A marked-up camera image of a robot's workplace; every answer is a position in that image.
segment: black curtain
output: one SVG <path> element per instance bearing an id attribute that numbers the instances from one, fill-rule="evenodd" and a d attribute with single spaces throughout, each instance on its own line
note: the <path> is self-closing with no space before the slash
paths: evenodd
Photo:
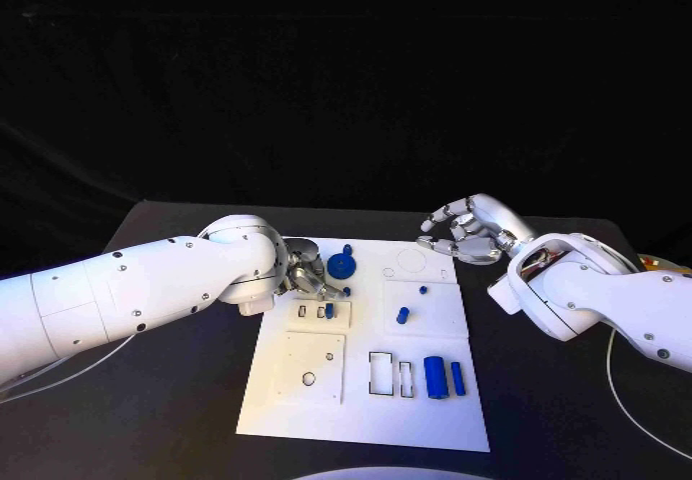
<path id="1" fill-rule="evenodd" d="M 678 10 L 128 7 L 2 15 L 2 273 L 97 254 L 141 199 L 431 211 L 479 192 L 689 262 Z"/>

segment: black table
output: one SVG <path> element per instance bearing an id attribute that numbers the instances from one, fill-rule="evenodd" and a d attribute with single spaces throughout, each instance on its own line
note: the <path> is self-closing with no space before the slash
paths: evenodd
<path id="1" fill-rule="evenodd" d="M 195 235 L 219 217 L 263 216 L 284 235 L 408 240 L 424 214 L 141 202 L 107 251 Z M 596 236 L 630 258 L 606 220 L 529 217 L 541 233 Z M 636 429 L 604 373 L 610 329 L 562 343 L 486 294 L 506 261 L 456 263 L 490 454 L 235 435 L 261 317 L 216 303 L 133 339 L 65 385 L 0 407 L 4 478 L 293 478 L 374 465 L 454 470 L 502 478 L 692 478 L 692 462 Z M 41 384 L 98 359 L 84 352 Z M 686 451 L 692 375 L 646 360 L 622 340 L 614 382 L 642 423 Z"/>

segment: blue object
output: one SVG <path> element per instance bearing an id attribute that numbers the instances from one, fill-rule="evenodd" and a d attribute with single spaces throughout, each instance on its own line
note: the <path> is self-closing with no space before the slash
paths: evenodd
<path id="1" fill-rule="evenodd" d="M 397 315 L 397 323 L 400 323 L 401 325 L 407 323 L 408 314 L 410 314 L 408 308 L 401 307 L 400 314 Z"/>
<path id="2" fill-rule="evenodd" d="M 428 398 L 443 400 L 443 398 L 447 398 L 450 396 L 443 357 L 425 357 L 423 361 L 423 366 L 425 368 L 425 384 L 428 386 Z"/>
<path id="3" fill-rule="evenodd" d="M 346 280 L 356 271 L 356 261 L 352 257 L 353 248 L 346 244 L 343 246 L 343 253 L 332 255 L 327 261 L 327 272 L 332 278 L 338 280 Z"/>
<path id="4" fill-rule="evenodd" d="M 466 395 L 466 388 L 464 379 L 462 378 L 462 365 L 459 364 L 459 362 L 451 362 L 451 377 L 454 378 L 454 391 L 462 397 L 463 395 Z"/>

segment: small hole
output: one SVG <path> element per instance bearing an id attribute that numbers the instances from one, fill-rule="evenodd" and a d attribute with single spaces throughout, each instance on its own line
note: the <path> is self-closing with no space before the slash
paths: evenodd
<path id="1" fill-rule="evenodd" d="M 313 372 L 306 372 L 303 374 L 303 385 L 306 387 L 309 387 L 313 384 L 314 384 L 314 373 Z"/>

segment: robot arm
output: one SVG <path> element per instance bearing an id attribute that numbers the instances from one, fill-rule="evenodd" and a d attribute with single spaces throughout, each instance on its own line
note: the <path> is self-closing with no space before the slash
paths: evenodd
<path id="1" fill-rule="evenodd" d="M 0 281 L 0 383 L 46 363 L 203 310 L 218 299 L 242 315 L 274 307 L 274 292 L 327 298 L 314 243 L 284 241 L 254 216 Z M 296 245 L 313 251 L 306 256 Z M 297 281 L 310 276 L 312 283 Z"/>
<path id="2" fill-rule="evenodd" d="M 607 245 L 584 235 L 535 238 L 515 212 L 483 194 L 437 210 L 423 231 L 454 215 L 466 219 L 463 224 L 459 218 L 453 221 L 456 242 L 425 236 L 418 243 L 473 264 L 492 263 L 486 260 L 498 261 L 500 251 L 508 252 L 508 273 L 487 291 L 509 314 L 523 310 L 541 330 L 562 341 L 603 321 L 649 358 L 692 371 L 689 275 L 639 272 Z M 486 243 L 473 247 L 485 250 L 469 255 L 467 242 L 479 239 Z"/>

